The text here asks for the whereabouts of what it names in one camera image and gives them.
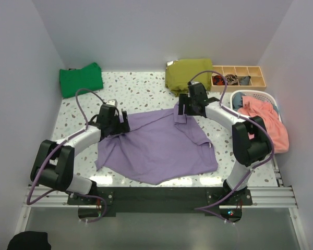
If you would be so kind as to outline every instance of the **table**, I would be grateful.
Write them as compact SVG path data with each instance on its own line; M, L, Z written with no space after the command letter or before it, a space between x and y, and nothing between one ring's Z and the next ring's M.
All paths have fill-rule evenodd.
M96 91L103 99L117 99L118 109L128 114L173 108L178 98L165 87L165 72L103 72L104 89ZM209 92L209 97L220 97L218 92ZM81 107L88 119L98 114L100 101L91 93L79 96ZM226 93L224 105L230 105L230 93ZM204 117L195 117L211 140L218 161L218 169L212 173L187 176L165 181L157 186L222 186L233 168L230 131L217 122ZM74 97L62 101L52 140L64 138L84 125ZM128 179L107 167L96 171L97 145L85 149L75 158L74 173L95 181L98 186L154 186ZM276 162L271 161L257 168L248 181L248 186L278 186L275 172Z

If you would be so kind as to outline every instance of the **orange cloth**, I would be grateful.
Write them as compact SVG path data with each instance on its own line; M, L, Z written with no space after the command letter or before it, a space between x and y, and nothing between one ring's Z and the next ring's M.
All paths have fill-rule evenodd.
M238 112L250 117L262 117L275 146L275 153L287 152L289 146L287 130L284 124L279 121L278 114L271 103L260 101L251 96L243 96L242 99L243 108L240 108Z

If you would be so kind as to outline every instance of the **folded olive green cloth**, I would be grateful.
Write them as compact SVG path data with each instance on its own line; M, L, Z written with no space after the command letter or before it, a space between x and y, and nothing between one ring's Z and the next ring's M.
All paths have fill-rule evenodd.
M103 88L101 68L97 63L92 63L82 69L59 71L59 82L61 84L63 98L75 96L78 89L99 90Z
M166 87L175 96L188 93L188 82L195 74L203 70L212 70L210 59L182 59L175 61L166 68ZM194 82L201 82L206 90L211 89L211 73L203 73L194 79Z

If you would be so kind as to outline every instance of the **wooden box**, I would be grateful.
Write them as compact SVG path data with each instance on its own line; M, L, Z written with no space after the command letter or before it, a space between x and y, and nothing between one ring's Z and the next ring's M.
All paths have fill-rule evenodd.
M259 66L213 66L213 70L219 72L222 75L235 74L238 77L251 76L248 86L242 85L228 85L226 91L233 92L236 90L261 90L266 89L266 82L264 81L261 68ZM213 85L213 77L211 76L211 92L222 92L225 88L223 85Z

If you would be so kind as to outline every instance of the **plastic basket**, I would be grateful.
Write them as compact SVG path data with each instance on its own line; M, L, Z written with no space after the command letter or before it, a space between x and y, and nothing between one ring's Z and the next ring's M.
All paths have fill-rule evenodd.
M257 91L257 90L237 90L237 91L234 91L231 94L231 97L230 97L231 109L233 109L232 102L233 102L234 95L236 93L238 93L238 92L242 92L243 94L245 94L247 96L252 96L252 97L254 97L254 98L258 99L258 100L264 101L264 102L269 102L271 104L274 104L278 108L276 100L271 95L269 95L266 92Z

